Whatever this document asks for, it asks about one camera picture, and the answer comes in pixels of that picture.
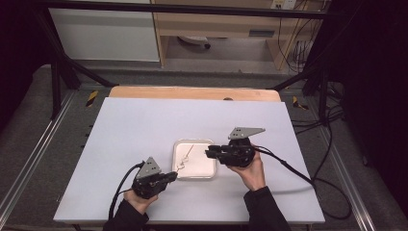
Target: wall outlet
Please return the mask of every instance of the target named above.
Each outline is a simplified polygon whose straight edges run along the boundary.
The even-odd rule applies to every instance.
[[[282,5],[283,10],[293,10],[296,0],[285,0],[285,3]]]
[[[271,9],[282,10],[285,0],[273,0]]]

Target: white table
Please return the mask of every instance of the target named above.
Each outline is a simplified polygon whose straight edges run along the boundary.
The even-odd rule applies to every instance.
[[[266,128],[251,141],[309,175],[284,103],[106,98],[54,220],[70,224],[106,221],[116,188],[130,167],[152,156],[163,173],[170,172],[176,141],[210,139],[227,144],[236,126]],[[271,157],[262,159],[267,184],[286,220],[324,222],[312,187]],[[123,190],[131,187],[136,172]],[[247,222],[242,199],[246,192],[241,178],[218,163],[210,181],[177,180],[168,185],[149,207],[149,222]]]

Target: white plastic container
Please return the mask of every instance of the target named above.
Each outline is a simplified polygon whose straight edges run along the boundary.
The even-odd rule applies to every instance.
[[[179,180],[206,180],[215,176],[217,162],[207,158],[210,140],[179,140],[174,144],[172,170]]]

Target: black sleeve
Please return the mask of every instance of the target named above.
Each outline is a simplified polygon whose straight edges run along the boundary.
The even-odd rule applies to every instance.
[[[129,202],[123,200],[115,217],[108,220],[104,226],[104,231],[136,230],[139,231],[147,223],[147,214],[141,215]]]
[[[249,212],[249,230],[286,231],[291,230],[280,212],[268,186],[258,191],[249,191],[243,197]]]

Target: white cabinet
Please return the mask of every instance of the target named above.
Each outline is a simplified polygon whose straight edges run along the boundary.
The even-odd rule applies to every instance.
[[[148,0],[109,2],[149,3]],[[71,59],[159,61],[152,13],[65,9],[50,9],[50,12],[65,53]]]

